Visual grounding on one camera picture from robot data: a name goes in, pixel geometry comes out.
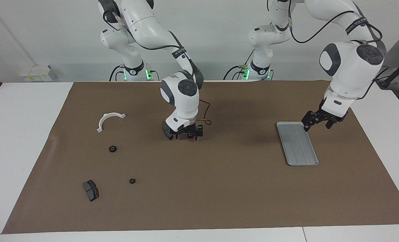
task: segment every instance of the white table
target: white table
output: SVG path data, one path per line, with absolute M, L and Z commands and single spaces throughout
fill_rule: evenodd
M 0 233 L 71 86 L 13 83 L 0 89 Z M 399 189 L 398 99 L 374 85 L 352 109 Z M 399 242 L 399 225 L 0 235 L 4 241 Z

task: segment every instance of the green indicator light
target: green indicator light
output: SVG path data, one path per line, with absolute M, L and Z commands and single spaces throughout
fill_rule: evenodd
M 249 70 L 249 69 L 246 69 L 246 71 L 244 72 L 244 75 L 243 75 L 243 79 L 244 79 L 244 80 L 249 79 L 249 74 L 250 74 L 250 70 Z
M 146 69 L 146 75 L 147 75 L 147 79 L 150 80 L 152 79 L 152 74 L 150 73 L 149 70 Z

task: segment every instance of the gray tray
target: gray tray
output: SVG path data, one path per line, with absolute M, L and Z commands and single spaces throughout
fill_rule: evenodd
M 318 165 L 319 161 L 308 133 L 301 122 L 278 122 L 277 129 L 290 166 Z

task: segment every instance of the brown mat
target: brown mat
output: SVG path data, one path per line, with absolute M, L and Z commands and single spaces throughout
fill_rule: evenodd
M 206 83 L 213 125 L 195 142 L 162 133 L 159 83 L 75 83 L 3 232 L 399 224 L 399 192 L 351 111 L 311 129 L 319 166 L 287 165 L 276 122 L 316 110 L 327 85 Z M 97 133 L 109 112 L 126 118 Z

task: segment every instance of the small black round object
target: small black round object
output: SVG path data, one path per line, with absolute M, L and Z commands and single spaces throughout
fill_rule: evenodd
M 115 153 L 118 148 L 116 146 L 111 146 L 108 150 L 110 150 L 111 153 Z

